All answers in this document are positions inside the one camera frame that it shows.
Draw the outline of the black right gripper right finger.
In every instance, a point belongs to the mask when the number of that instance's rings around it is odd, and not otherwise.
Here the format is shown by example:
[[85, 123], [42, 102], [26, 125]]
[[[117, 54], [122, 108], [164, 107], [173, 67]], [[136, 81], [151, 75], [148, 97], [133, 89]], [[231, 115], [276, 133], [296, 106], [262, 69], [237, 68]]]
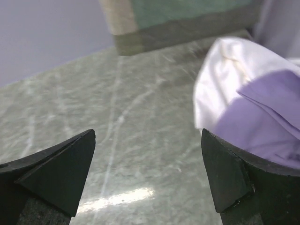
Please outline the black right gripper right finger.
[[300, 171], [237, 148], [203, 129], [202, 157], [224, 225], [298, 225]]

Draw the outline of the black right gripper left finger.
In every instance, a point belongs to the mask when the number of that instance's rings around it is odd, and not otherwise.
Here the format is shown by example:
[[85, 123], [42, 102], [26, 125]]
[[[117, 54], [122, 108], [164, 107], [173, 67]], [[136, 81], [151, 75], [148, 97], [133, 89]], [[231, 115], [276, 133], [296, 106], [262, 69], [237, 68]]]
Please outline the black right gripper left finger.
[[68, 225], [96, 146], [93, 129], [0, 166], [2, 225]]

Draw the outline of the purple t shirt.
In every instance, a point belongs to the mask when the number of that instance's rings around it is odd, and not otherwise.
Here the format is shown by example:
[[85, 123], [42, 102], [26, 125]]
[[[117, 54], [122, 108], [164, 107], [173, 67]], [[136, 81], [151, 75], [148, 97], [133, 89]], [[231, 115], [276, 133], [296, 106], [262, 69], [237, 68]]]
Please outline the purple t shirt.
[[300, 78], [289, 70], [243, 86], [212, 133], [271, 162], [300, 167]]

